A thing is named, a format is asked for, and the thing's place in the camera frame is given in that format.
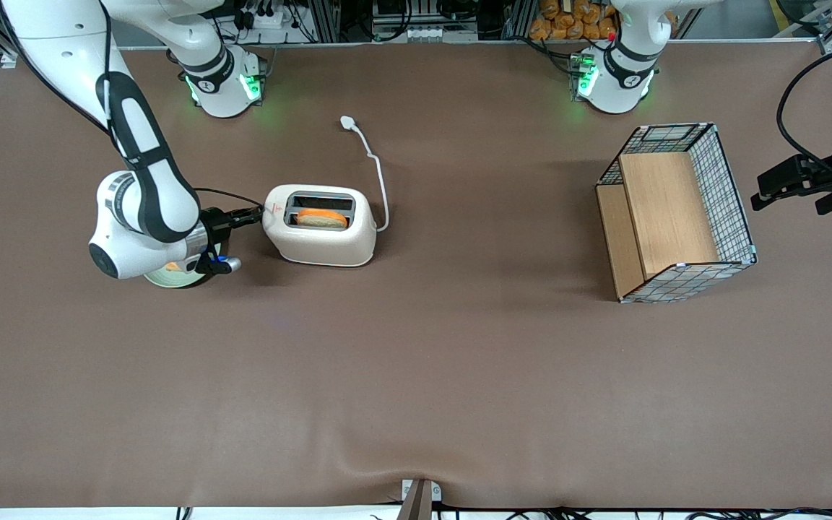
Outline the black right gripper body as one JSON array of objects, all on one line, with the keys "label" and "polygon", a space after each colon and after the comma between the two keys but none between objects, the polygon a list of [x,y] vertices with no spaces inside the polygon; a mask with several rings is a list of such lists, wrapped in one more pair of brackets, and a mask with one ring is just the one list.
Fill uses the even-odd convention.
[{"label": "black right gripper body", "polygon": [[231,236],[233,217],[216,207],[201,210],[201,224],[204,225],[209,246],[225,243]]}]

